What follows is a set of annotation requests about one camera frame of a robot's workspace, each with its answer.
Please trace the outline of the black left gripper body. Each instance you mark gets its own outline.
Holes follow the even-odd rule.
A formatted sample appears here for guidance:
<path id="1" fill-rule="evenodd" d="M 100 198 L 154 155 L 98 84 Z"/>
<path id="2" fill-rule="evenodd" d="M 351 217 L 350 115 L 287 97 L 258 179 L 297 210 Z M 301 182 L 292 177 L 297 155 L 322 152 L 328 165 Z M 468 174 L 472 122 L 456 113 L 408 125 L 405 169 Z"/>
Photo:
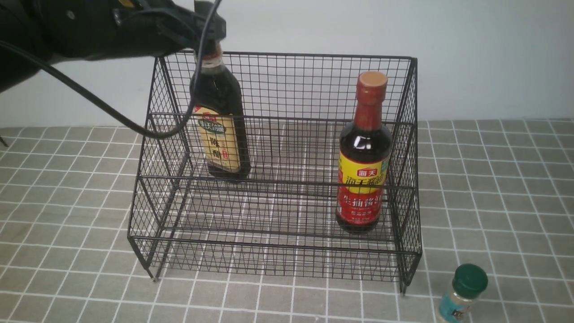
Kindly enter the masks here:
<path id="1" fill-rule="evenodd" d="M 134 9 L 113 11 L 121 30 L 135 28 L 136 35 L 150 27 L 152 34 L 168 39 L 179 49 L 210 54 L 215 45 L 227 37 L 227 22 L 219 16 L 219 0 L 195 0 L 193 10 L 172 0 L 138 0 Z"/>

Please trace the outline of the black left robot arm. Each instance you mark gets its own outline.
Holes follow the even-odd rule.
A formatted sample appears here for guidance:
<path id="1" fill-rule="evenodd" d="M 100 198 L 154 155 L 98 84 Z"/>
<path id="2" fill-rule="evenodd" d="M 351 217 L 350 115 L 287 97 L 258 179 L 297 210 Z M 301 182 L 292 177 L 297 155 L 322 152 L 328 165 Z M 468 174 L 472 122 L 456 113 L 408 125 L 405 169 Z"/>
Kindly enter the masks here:
<path id="1" fill-rule="evenodd" d="M 214 2 L 195 0 L 193 9 L 172 0 L 3 0 L 1 42 L 48 64 L 164 57 L 199 49 L 213 54 L 226 38 L 227 23 Z"/>

